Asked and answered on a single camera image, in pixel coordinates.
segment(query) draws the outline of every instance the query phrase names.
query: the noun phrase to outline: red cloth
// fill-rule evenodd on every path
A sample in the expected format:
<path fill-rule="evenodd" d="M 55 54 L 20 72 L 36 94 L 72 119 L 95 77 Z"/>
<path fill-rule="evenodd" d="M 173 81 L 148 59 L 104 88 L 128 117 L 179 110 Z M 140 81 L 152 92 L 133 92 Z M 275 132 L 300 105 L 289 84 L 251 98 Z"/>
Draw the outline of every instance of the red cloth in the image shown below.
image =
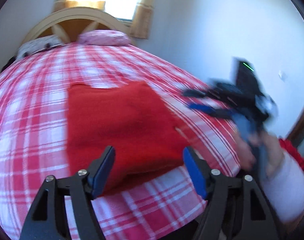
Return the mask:
<path fill-rule="evenodd" d="M 121 182 L 134 186 L 159 171 L 183 164 L 188 142 L 175 130 L 175 118 L 158 94 L 145 82 L 120 88 L 96 89 L 74 84 L 68 90 L 68 145 L 71 173 L 87 168 L 106 146 L 116 159 L 105 191 Z M 148 176 L 129 176 L 149 173 Z"/>
<path fill-rule="evenodd" d="M 304 171 L 304 158 L 300 155 L 297 149 L 292 145 L 289 140 L 279 139 L 279 145 L 286 150 L 300 165 L 302 170 Z"/>

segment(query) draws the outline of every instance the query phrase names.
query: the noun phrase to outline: white wall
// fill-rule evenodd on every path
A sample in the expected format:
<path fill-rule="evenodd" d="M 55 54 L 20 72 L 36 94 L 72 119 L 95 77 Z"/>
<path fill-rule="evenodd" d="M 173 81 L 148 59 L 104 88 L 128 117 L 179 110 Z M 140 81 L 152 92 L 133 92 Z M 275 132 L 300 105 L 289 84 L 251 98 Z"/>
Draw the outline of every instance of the white wall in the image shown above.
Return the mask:
<path fill-rule="evenodd" d="M 52 12 L 55 0 L 7 0 L 0 10 L 0 70 L 27 33 Z"/>
<path fill-rule="evenodd" d="M 168 2 L 167 20 L 160 21 L 164 10 L 156 1 L 151 34 L 157 35 L 138 44 L 204 81 L 228 79 L 233 57 L 246 58 L 279 107 L 279 117 L 269 129 L 285 136 L 304 107 L 304 21 L 292 2 Z M 287 75 L 285 82 L 279 71 Z"/>

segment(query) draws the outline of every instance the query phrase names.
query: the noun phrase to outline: red and white plaid blanket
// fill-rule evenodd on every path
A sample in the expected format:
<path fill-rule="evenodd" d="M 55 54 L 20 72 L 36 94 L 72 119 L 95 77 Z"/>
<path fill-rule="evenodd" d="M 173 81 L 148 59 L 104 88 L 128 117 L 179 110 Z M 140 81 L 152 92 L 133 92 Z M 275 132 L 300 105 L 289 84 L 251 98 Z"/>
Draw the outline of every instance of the red and white plaid blanket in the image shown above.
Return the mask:
<path fill-rule="evenodd" d="M 18 239 L 29 207 L 47 175 L 69 175 L 66 98 L 71 83 L 110 88 L 145 80 L 185 125 L 180 130 L 210 167 L 235 175 L 234 126 L 186 107 L 183 88 L 205 84 L 134 46 L 68 44 L 22 59 L 0 75 L 0 225 Z M 207 99 L 209 104 L 222 106 Z M 205 207 L 185 167 L 92 202 L 106 239 L 158 239 L 187 224 Z M 69 227 L 78 239 L 72 205 Z"/>

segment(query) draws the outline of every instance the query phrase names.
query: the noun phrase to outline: wooden headboard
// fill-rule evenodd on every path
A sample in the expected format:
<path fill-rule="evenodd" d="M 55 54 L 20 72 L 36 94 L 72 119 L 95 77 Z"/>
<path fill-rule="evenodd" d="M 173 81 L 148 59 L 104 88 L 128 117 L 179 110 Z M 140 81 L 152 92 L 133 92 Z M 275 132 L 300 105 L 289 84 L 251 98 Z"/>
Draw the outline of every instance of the wooden headboard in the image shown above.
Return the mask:
<path fill-rule="evenodd" d="M 129 34 L 129 28 L 108 13 L 95 8 L 73 7 L 54 12 L 43 19 L 29 31 L 22 44 L 52 34 L 69 43 L 76 41 L 79 34 L 92 30 L 116 30 Z"/>

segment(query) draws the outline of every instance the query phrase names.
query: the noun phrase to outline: green light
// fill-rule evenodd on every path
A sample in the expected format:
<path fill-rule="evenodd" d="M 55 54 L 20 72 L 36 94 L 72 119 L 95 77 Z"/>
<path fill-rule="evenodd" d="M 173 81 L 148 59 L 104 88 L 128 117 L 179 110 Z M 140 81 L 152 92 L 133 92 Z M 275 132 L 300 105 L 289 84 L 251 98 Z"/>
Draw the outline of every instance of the green light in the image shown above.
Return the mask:
<path fill-rule="evenodd" d="M 253 68 L 251 68 L 250 66 L 246 65 L 250 70 L 254 71 Z"/>

